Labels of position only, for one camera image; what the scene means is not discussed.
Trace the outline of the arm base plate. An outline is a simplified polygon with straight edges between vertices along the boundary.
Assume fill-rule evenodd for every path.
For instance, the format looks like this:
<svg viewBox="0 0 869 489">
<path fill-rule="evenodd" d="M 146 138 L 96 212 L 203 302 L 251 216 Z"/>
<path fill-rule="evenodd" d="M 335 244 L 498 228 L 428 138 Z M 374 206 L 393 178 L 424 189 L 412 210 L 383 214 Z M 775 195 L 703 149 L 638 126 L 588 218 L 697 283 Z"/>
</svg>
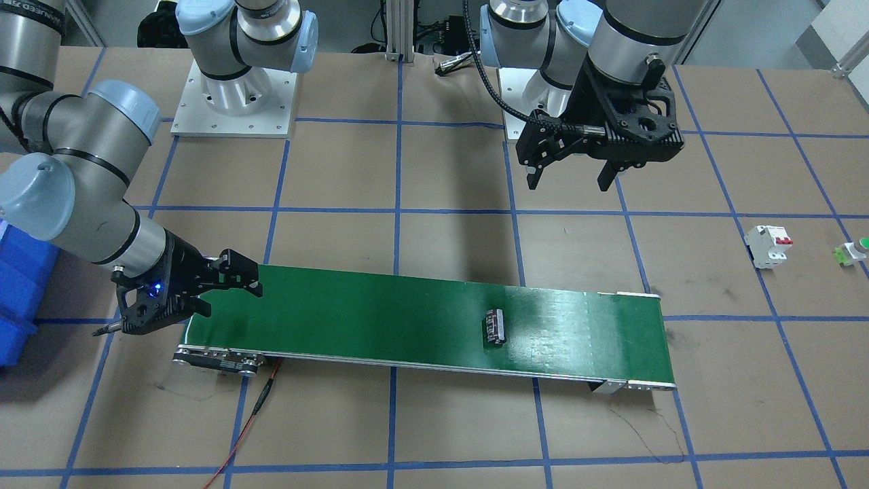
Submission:
<svg viewBox="0 0 869 489">
<path fill-rule="evenodd" d="M 295 119 L 298 75 L 252 68 L 233 80 L 205 77 L 193 62 L 173 117 L 180 137 L 285 139 Z"/>
<path fill-rule="evenodd" d="M 553 86 L 537 69 L 501 68 L 498 77 L 504 102 L 526 115 L 542 109 L 559 117 L 567 107 L 570 90 Z"/>
</svg>

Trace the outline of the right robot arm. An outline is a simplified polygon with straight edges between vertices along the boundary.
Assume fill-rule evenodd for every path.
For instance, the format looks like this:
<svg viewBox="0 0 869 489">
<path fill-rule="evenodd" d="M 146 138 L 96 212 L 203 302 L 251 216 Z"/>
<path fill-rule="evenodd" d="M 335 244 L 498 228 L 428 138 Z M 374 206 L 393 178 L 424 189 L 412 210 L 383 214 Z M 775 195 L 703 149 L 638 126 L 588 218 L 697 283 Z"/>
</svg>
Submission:
<svg viewBox="0 0 869 489">
<path fill-rule="evenodd" d="M 144 335 L 210 316 L 210 290 L 263 296 L 259 266 L 232 249 L 211 259 L 125 200 L 162 121 L 145 92 L 115 79 L 85 95 L 57 92 L 63 1 L 2 3 L 2 150 L 21 158 L 2 173 L 2 218 L 33 238 L 111 270 L 119 322 L 98 335 Z M 176 19 L 215 108 L 241 108 L 230 88 L 269 93 L 264 69 L 303 73 L 318 19 L 296 1 L 181 1 Z"/>
</svg>

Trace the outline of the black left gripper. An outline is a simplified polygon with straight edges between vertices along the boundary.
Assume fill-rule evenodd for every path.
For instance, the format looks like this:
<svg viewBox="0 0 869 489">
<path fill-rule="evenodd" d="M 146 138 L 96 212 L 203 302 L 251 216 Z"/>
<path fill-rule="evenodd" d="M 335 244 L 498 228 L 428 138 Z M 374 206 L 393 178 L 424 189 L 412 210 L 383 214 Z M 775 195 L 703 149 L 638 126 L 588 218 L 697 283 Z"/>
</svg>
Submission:
<svg viewBox="0 0 869 489">
<path fill-rule="evenodd" d="M 652 58 L 640 65 L 636 86 L 614 81 L 585 58 L 578 72 L 567 109 L 561 119 L 571 125 L 597 126 L 604 136 L 578 135 L 575 131 L 553 129 L 534 122 L 559 126 L 561 120 L 543 109 L 534 109 L 516 143 L 518 161 L 527 171 L 528 189 L 539 185 L 550 164 L 573 153 L 607 160 L 597 185 L 607 192 L 628 164 L 666 162 L 685 146 L 678 127 L 676 99 L 664 76 L 665 64 Z"/>
</svg>

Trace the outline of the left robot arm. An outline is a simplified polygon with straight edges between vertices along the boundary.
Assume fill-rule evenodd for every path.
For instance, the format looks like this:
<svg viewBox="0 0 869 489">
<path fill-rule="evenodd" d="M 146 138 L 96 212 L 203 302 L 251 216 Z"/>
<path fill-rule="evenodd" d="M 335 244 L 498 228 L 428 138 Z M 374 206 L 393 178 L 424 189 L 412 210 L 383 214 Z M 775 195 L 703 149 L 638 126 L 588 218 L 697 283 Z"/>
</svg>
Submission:
<svg viewBox="0 0 869 489">
<path fill-rule="evenodd" d="M 489 1 L 480 24 L 465 18 L 482 83 L 523 122 L 516 143 L 528 188 L 571 155 L 604 162 L 608 191 L 617 175 L 676 157 L 685 140 L 665 78 L 703 10 L 701 1 Z M 487 67 L 533 69 L 543 86 L 567 93 L 557 111 L 518 109 L 496 94 Z"/>
</svg>

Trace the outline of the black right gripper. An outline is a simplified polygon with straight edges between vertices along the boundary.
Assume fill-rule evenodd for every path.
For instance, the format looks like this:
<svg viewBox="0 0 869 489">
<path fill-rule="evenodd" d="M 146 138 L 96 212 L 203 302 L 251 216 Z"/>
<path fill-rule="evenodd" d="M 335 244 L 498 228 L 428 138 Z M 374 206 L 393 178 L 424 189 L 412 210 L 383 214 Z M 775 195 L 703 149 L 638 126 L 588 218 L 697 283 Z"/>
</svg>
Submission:
<svg viewBox="0 0 869 489">
<path fill-rule="evenodd" d="M 233 249 L 208 259 L 189 242 L 166 232 L 165 249 L 152 269 L 140 276 L 112 272 L 117 285 L 121 319 L 94 336 L 109 332 L 144 335 L 199 314 L 212 315 L 212 306 L 199 294 L 209 290 L 240 289 L 263 297 L 259 264 Z"/>
</svg>

